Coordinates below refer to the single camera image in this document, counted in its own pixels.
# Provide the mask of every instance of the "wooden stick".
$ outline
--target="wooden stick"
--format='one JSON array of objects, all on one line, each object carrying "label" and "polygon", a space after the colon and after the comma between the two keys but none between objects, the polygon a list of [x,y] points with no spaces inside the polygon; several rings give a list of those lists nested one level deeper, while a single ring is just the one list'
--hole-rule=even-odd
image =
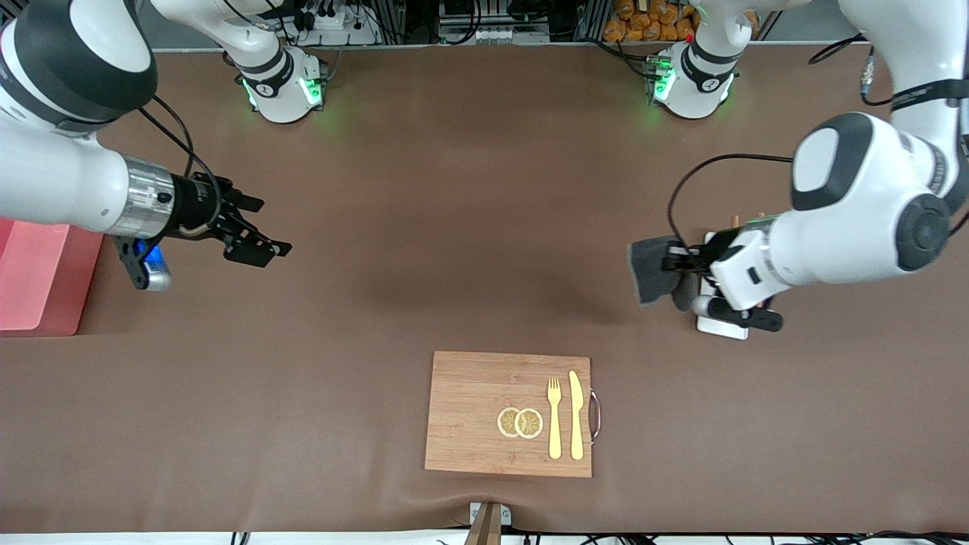
[{"label": "wooden stick", "polygon": [[482,504],[471,525],[464,545],[499,545],[501,543],[501,509],[497,504]]}]

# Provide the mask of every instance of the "brown table surface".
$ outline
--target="brown table surface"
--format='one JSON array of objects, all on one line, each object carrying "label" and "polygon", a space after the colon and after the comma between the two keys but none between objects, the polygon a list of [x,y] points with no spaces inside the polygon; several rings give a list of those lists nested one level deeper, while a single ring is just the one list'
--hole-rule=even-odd
[{"label": "brown table surface", "polygon": [[[594,48],[354,51],[289,126],[218,55],[162,55],[200,155],[295,249],[260,270],[168,240],[149,294],[106,247],[77,337],[4,340],[0,530],[433,528],[482,499],[545,531],[969,530],[969,236],[915,276],[784,294],[785,331],[745,342],[633,295],[626,244],[669,231],[690,167],[860,106],[866,47],[815,49],[751,48],[702,121]],[[182,168],[136,114],[103,143]],[[785,209],[789,178],[716,166],[679,221]],[[422,469],[434,350],[591,357],[594,477]]]}]

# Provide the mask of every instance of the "red box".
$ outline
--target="red box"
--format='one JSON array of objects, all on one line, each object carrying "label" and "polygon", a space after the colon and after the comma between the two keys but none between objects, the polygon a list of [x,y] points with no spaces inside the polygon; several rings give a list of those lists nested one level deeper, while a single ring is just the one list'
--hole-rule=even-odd
[{"label": "red box", "polygon": [[0,218],[0,337],[77,333],[103,238]]}]

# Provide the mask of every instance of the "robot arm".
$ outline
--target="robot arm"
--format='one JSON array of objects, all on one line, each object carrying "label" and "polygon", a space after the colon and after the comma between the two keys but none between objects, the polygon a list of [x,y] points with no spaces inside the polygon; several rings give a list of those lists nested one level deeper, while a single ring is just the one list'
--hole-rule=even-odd
[{"label": "robot arm", "polygon": [[286,255],[288,244],[242,218],[262,201],[228,180],[175,175],[98,144],[97,130],[156,87],[126,2],[32,2],[0,34],[0,216],[113,235],[139,289],[171,281],[155,250],[162,237],[218,238],[227,259],[259,267]]},{"label": "robot arm", "polygon": [[811,0],[690,0],[702,10],[703,23],[693,42],[678,42],[659,53],[669,57],[667,82],[653,90],[653,99],[688,119],[707,117],[727,99],[734,66],[750,43],[748,10],[799,8]]},{"label": "robot arm", "polygon": [[274,123],[291,123],[323,105],[320,59],[283,47],[253,22],[283,0],[151,0],[166,19],[190,26],[222,46],[243,76],[252,106]]},{"label": "robot arm", "polygon": [[840,0],[889,65],[892,123],[858,112],[826,121],[797,148],[792,210],[668,259],[715,283],[698,314],[760,327],[748,321],[769,312],[758,305],[792,287],[901,276],[941,254],[969,193],[958,122],[969,13],[965,0],[946,4],[943,20],[904,0]]}]

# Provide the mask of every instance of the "yellow fork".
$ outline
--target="yellow fork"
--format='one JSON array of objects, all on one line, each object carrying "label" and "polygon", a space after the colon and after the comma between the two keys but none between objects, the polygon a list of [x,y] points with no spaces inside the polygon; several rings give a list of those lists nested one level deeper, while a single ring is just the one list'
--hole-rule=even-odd
[{"label": "yellow fork", "polygon": [[562,433],[558,430],[558,404],[562,401],[562,388],[557,378],[548,380],[548,404],[551,405],[551,423],[548,429],[548,456],[553,460],[562,458]]}]

